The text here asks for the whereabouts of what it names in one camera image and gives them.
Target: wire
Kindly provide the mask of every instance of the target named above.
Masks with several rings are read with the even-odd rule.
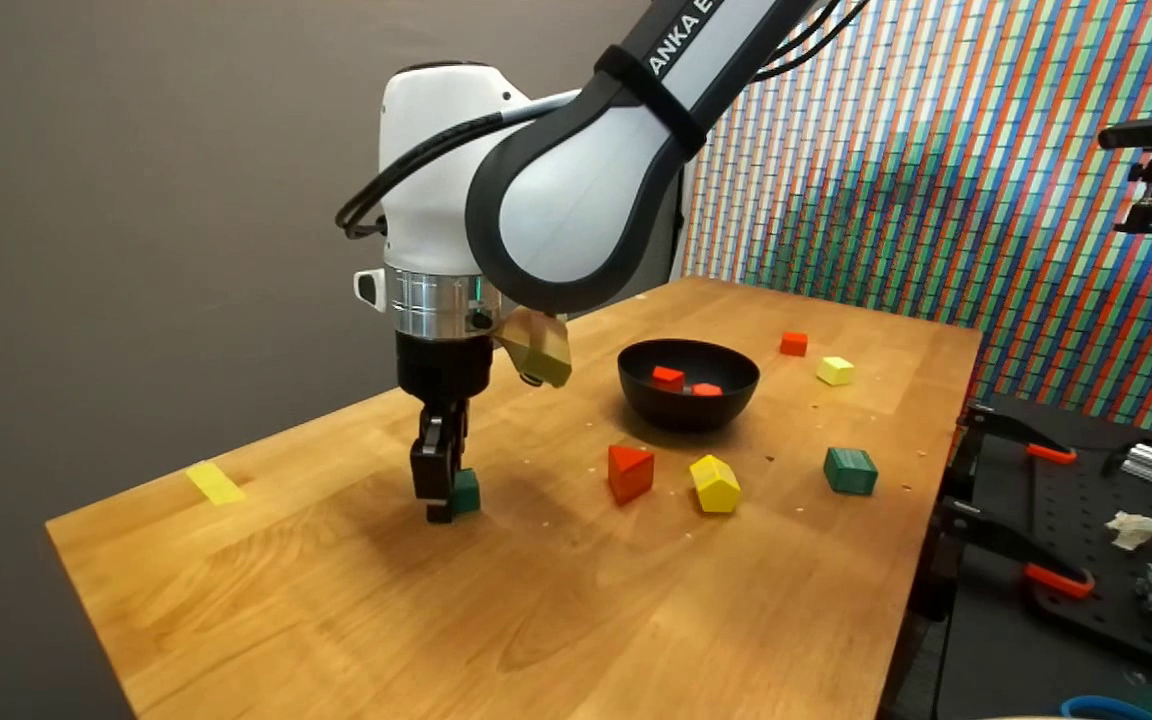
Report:
[[[490,138],[507,130],[507,121],[501,112],[490,118],[477,118],[462,125],[452,125],[436,138],[427,138],[425,145],[415,145],[413,154],[403,154],[400,159],[390,159],[370,186],[362,186],[338,213],[337,213],[337,229],[345,229],[348,240],[384,231],[384,225],[362,225],[362,216],[381,206],[381,196],[389,196],[397,186],[403,186],[413,173],[421,173],[425,163],[446,157],[452,148]]]
[[[473,118],[462,125],[452,125],[436,138],[427,138],[425,145],[406,148],[400,159],[390,159],[370,186],[362,186],[348,206],[338,206],[337,213],[337,229],[345,229],[348,240],[384,231],[384,221],[362,225],[362,216],[390,192],[400,189],[406,177],[415,177],[425,163],[446,157],[458,145],[473,145],[480,138],[504,131],[510,125],[533,125],[549,112],[557,112],[563,101],[570,101],[570,93],[559,93],[551,101],[537,101],[529,110],[507,110],[507,112],[488,112],[488,118]]]
[[[773,77],[782,77],[792,67],[804,67],[816,51],[825,51],[825,45],[832,45],[858,11],[864,11],[867,0],[858,0],[832,34],[821,37],[821,45],[813,45],[804,55],[796,62],[782,62],[782,66],[773,66],[773,67],[759,67],[753,80],[763,85]]]
[[[821,23],[840,7],[840,0],[829,0],[825,11],[813,18],[807,29],[801,29],[796,37],[781,40],[775,51],[768,55],[763,67],[773,67],[781,55],[789,55],[792,47],[801,47],[807,37],[821,34]]]

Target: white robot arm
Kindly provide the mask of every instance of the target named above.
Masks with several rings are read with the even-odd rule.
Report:
[[[384,282],[361,272],[357,293],[390,314],[400,388],[425,402],[413,478],[432,519],[452,519],[468,395],[488,388],[497,320],[510,306],[585,314],[617,296],[647,248],[667,186],[738,88],[832,40],[775,66],[840,0],[782,40],[813,4],[657,0],[578,93],[549,101],[529,101],[482,66],[390,77],[384,173],[337,225],[348,235],[389,235]]]

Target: orange block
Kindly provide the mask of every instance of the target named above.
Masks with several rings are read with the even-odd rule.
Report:
[[[692,395],[722,395],[718,385],[686,385]]]
[[[629,505],[650,488],[657,456],[632,446],[607,449],[607,492],[617,505]]]
[[[1045,466],[1076,466],[1081,462],[1076,449],[1061,453],[1061,449],[1049,449],[1049,446],[1022,446],[1022,456],[1045,462]]]
[[[679,367],[657,366],[650,367],[650,385],[667,388],[667,394],[679,394],[686,385],[686,376]]]
[[[782,332],[781,356],[807,356],[807,332]]]

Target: toy block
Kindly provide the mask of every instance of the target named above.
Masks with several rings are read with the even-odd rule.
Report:
[[[679,367],[657,366],[650,385],[664,394],[679,394],[686,385],[686,376]]]
[[[525,385],[563,388],[570,376],[566,327],[543,314],[510,314],[497,323],[497,345],[507,353]]]
[[[686,385],[692,395],[722,395],[718,385]]]
[[[695,488],[695,505],[707,516],[730,516],[738,508],[738,479],[730,473],[730,466],[716,462],[716,456],[699,456],[692,466],[692,488]]]
[[[480,514],[480,478],[473,469],[458,469],[446,496],[452,516]]]
[[[816,376],[829,388],[844,388],[844,385],[851,385],[855,366],[846,356],[821,356]]]
[[[829,449],[825,478],[829,478],[829,488],[840,496],[872,496],[878,469],[867,462],[864,449]]]
[[[782,332],[781,356],[807,356],[807,332]]]
[[[617,505],[629,505],[650,488],[657,456],[632,446],[607,449],[607,492]]]

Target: bowl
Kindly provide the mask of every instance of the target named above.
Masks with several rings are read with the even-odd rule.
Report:
[[[629,345],[617,366],[629,407],[670,431],[730,424],[759,385],[759,367],[747,356],[705,341]]]

